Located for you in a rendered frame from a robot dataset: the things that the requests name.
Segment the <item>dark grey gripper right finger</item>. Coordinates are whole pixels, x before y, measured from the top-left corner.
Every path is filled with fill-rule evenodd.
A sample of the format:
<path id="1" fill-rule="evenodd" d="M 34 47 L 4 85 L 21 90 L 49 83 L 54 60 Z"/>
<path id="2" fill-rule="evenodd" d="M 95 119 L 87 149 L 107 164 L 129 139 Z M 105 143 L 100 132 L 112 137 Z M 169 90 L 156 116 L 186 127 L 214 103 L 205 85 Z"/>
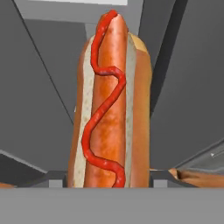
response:
<path id="1" fill-rule="evenodd" d="M 167 170 L 152 170 L 150 172 L 150 187 L 152 188 L 173 188 L 193 187 L 193 185 L 175 179 Z"/>

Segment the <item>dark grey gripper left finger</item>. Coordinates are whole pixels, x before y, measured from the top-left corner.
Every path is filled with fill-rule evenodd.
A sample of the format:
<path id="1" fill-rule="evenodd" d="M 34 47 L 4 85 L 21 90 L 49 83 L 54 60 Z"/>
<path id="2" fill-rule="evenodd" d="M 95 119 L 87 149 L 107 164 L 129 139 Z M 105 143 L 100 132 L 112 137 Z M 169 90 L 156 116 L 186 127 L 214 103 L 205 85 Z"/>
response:
<path id="1" fill-rule="evenodd" d="M 63 188 L 67 186 L 67 173 L 65 171 L 49 171 L 43 177 L 33 180 L 32 182 L 22 184 L 26 187 L 39 188 Z"/>

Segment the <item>hot dog with ketchup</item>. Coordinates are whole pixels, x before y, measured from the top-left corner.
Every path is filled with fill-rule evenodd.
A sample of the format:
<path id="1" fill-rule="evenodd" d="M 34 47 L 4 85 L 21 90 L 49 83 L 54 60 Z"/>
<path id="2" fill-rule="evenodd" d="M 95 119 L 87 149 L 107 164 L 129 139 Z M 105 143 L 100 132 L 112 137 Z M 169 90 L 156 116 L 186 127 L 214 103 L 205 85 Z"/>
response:
<path id="1" fill-rule="evenodd" d="M 67 186 L 150 183 L 151 57 L 116 10 L 83 46 Z"/>

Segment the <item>grey fridge door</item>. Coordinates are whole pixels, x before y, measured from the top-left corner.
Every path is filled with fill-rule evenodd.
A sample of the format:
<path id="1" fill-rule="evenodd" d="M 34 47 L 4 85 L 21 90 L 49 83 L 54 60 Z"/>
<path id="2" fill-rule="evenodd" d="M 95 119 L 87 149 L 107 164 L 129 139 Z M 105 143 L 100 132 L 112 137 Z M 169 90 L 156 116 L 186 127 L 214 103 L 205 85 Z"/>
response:
<path id="1" fill-rule="evenodd" d="M 144 0 L 154 70 L 175 0 Z M 224 0 L 188 0 L 150 119 L 150 166 L 169 169 L 224 138 Z"/>
<path id="2" fill-rule="evenodd" d="M 15 1 L 0 0 L 0 151 L 64 171 L 85 27 L 24 20 Z"/>

